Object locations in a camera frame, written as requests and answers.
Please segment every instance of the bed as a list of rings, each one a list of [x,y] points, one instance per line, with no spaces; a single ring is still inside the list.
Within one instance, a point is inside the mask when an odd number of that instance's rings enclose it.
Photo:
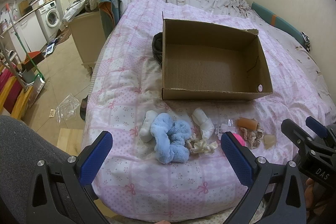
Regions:
[[[163,101],[161,69],[151,48],[153,36],[162,31],[162,13],[165,18],[258,29],[273,94],[249,102]],[[229,212],[244,195],[246,187],[220,148],[212,155],[191,155],[186,164],[162,165],[154,157],[155,141],[140,140],[146,111],[167,112],[197,131],[191,119],[197,107],[214,124],[239,116],[256,118],[266,134],[276,135],[277,145],[265,150],[261,144],[252,152],[277,164],[297,153],[281,133],[282,120],[291,118],[313,136],[304,125],[307,116],[323,124],[336,121],[336,107],[310,54],[293,37],[264,22],[245,0],[134,0],[95,66],[83,136],[86,146],[103,130],[113,135],[113,148],[92,185],[106,206],[127,217],[121,222],[201,218],[198,223],[222,223],[223,211]]]

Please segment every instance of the brown rug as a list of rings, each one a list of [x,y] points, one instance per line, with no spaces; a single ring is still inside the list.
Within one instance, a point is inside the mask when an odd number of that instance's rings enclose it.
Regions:
[[[58,34],[58,38],[60,38],[60,40],[58,41],[57,45],[63,43],[64,41],[68,40],[68,38],[71,35],[70,29],[68,27],[65,28],[65,30],[63,32],[61,32],[60,30],[58,30],[60,33]]]

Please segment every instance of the open cardboard box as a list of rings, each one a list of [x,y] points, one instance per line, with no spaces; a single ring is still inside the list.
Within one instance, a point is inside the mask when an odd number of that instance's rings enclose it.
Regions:
[[[253,100],[273,92],[257,30],[163,20],[163,100]]]

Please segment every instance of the gray pants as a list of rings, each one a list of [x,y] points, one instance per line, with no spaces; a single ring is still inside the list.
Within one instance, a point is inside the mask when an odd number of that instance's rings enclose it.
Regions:
[[[0,223],[9,223],[11,214],[25,224],[28,191],[37,162],[52,164],[68,157],[23,122],[0,115]],[[63,184],[59,184],[59,190],[69,217],[82,223]]]

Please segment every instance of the floor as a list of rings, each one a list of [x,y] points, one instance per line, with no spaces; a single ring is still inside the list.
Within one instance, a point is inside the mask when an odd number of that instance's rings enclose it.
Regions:
[[[53,54],[47,56],[38,64],[45,77],[45,85],[34,105],[27,109],[22,120],[40,136],[53,145],[57,145],[61,128],[84,129],[85,122],[79,116],[57,122],[57,117],[49,118],[50,110],[56,109],[70,93],[79,102],[88,95],[90,75],[82,66],[82,60],[77,51],[72,36],[56,46]]]

